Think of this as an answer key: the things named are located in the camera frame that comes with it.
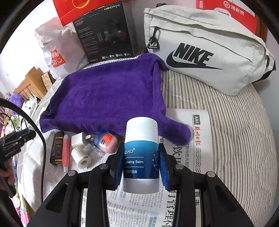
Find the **left hand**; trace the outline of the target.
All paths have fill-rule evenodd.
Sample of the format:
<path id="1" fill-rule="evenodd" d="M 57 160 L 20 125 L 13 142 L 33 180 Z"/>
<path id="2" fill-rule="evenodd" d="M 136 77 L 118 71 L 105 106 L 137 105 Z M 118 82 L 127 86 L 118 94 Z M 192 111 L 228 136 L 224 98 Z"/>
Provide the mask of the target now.
<path id="1" fill-rule="evenodd" d="M 14 185 L 15 184 L 15 178 L 14 178 L 14 174 L 13 174 L 13 167 L 12 167 L 12 159 L 10 158 L 7 162 L 6 162 L 6 169 L 0 170 L 0 176 L 1 177 L 7 177 L 7 183 L 9 185 Z"/>

